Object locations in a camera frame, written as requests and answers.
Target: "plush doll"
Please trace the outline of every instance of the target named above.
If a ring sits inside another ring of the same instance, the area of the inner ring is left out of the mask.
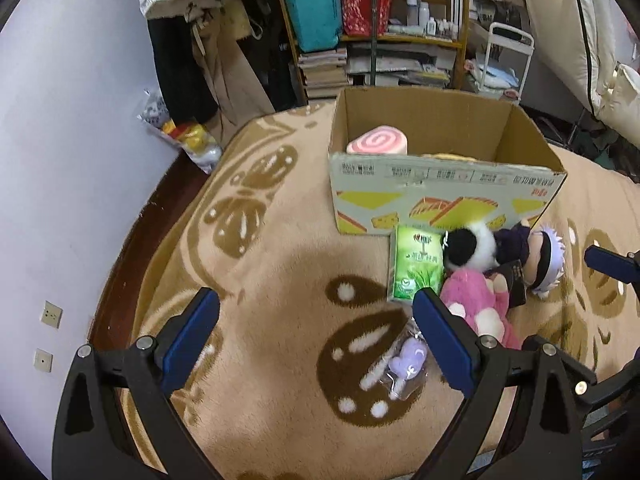
[[[527,221],[495,233],[476,222],[446,237],[444,264],[449,270],[487,272],[515,260],[522,264],[525,285],[545,299],[564,274],[562,238],[549,226],[531,229]]]
[[[448,270],[461,268],[486,272],[497,267],[495,238],[484,222],[450,231],[444,242],[444,266]]]
[[[562,238],[549,226],[532,230],[526,220],[494,235],[498,264],[519,260],[525,285],[544,300],[564,274]]]
[[[506,319],[509,293],[503,275],[494,274],[489,279],[477,270],[456,270],[444,282],[440,299],[479,336],[492,335],[502,346],[520,349],[522,342]]]
[[[389,369],[405,380],[413,379],[420,373],[427,359],[427,345],[418,338],[410,337],[402,343],[400,355],[389,361]]]

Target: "open cardboard box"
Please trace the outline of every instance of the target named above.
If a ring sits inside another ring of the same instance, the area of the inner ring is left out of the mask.
[[[357,155],[347,144],[377,126],[404,132],[409,155]],[[455,154],[447,160],[425,154]],[[566,179],[537,126],[513,104],[421,87],[347,88],[329,145],[338,231],[386,235],[397,224],[443,232],[484,221],[534,224]]]

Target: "red bag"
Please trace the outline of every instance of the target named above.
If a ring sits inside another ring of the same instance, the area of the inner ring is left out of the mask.
[[[378,35],[386,32],[393,0],[378,0]],[[350,36],[371,36],[371,0],[342,0],[342,28]]]

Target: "plastic bag of toys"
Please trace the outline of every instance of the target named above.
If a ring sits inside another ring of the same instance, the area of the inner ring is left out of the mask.
[[[156,135],[180,146],[202,171],[210,174],[222,156],[216,139],[201,124],[174,124],[159,90],[145,90],[145,94],[146,101],[138,118],[151,126]]]
[[[429,349],[420,329],[411,318],[383,359],[385,371],[380,377],[391,399],[407,400],[427,380]]]

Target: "teal bag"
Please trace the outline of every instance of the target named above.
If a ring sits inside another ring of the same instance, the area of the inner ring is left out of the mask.
[[[302,52],[335,48],[342,34],[340,0],[285,0]]]

